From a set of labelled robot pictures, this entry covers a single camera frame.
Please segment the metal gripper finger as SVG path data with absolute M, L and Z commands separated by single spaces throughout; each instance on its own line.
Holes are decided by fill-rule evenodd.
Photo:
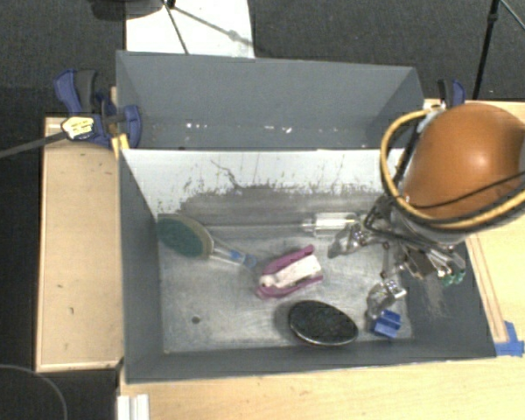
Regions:
M 351 224 L 338 232 L 327 249 L 329 259 L 350 255 L 366 246 L 369 233 L 361 224 Z
M 407 291 L 395 280 L 377 283 L 367 294 L 366 319 L 376 321 L 395 302 L 405 298 Z

